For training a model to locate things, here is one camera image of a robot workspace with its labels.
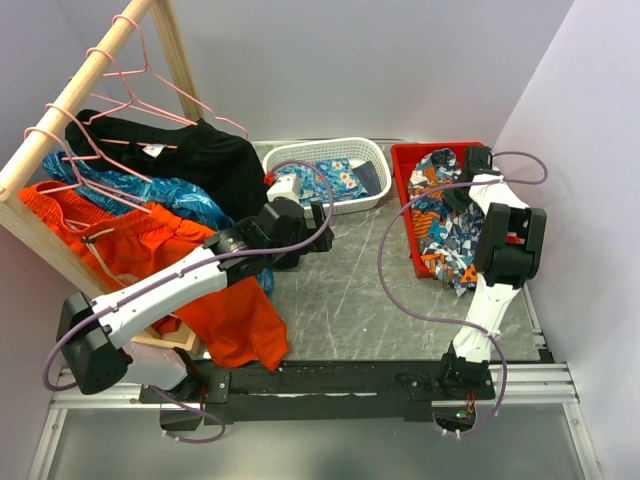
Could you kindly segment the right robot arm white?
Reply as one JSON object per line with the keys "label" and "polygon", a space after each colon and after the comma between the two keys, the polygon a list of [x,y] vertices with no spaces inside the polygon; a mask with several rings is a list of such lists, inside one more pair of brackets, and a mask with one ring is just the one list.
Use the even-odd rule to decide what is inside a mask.
{"label": "right robot arm white", "polygon": [[445,201],[452,207],[479,208],[484,221],[473,260],[475,293],[437,376],[440,391],[453,399],[488,378],[491,340],[512,300],[539,270],[547,221],[544,210],[530,207],[511,190],[486,146],[466,149],[455,183]]}

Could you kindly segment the orange teal patterned shorts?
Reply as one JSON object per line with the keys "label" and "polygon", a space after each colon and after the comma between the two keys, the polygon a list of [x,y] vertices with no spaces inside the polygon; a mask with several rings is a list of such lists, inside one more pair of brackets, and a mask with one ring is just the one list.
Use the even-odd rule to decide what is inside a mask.
{"label": "orange teal patterned shorts", "polygon": [[419,254],[419,265],[435,279],[462,296],[476,287],[474,256],[484,214],[473,204],[455,210],[444,199],[446,190],[419,196],[439,185],[457,180],[462,169],[449,148],[435,150],[412,170],[407,186],[411,224]]}

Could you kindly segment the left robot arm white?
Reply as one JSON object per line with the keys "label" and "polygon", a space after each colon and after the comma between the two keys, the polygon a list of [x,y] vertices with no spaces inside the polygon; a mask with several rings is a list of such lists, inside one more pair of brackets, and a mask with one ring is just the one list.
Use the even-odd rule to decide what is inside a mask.
{"label": "left robot arm white", "polygon": [[260,213],[217,232],[183,259],[132,286],[90,298],[78,292],[62,307],[54,354],[61,354],[74,386],[85,395],[121,381],[165,390],[188,401],[199,377],[177,347],[134,346],[136,334],[160,318],[208,294],[228,290],[266,267],[291,268],[310,251],[327,252],[334,235],[331,206],[305,208],[284,197]]}

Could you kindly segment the pink wire hanger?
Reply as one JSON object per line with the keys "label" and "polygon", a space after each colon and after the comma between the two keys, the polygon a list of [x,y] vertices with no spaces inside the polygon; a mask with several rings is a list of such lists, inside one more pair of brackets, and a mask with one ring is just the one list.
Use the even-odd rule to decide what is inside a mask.
{"label": "pink wire hanger", "polygon": [[245,127],[227,117],[217,115],[211,107],[200,100],[195,83],[191,76],[191,69],[177,26],[177,20],[173,17],[173,13],[174,11],[169,3],[152,8],[152,17],[155,22],[155,26],[157,27],[160,42],[164,49],[166,63],[172,76],[171,80],[163,77],[153,68],[148,55],[144,31],[140,25],[132,18],[123,14],[115,15],[112,19],[113,24],[122,20],[134,27],[139,35],[142,49],[143,68],[126,70],[122,73],[122,76],[147,74],[155,77],[158,81],[162,82],[177,93],[183,114],[179,115],[171,113],[168,110],[156,108],[150,103],[145,103],[142,100],[139,101],[141,109],[148,113],[154,111],[156,115],[160,115],[164,118],[178,123],[183,123],[185,125],[195,125],[198,120],[203,119],[205,114],[208,113],[214,120],[227,123],[237,128],[244,134],[245,138],[248,138],[249,134]]}

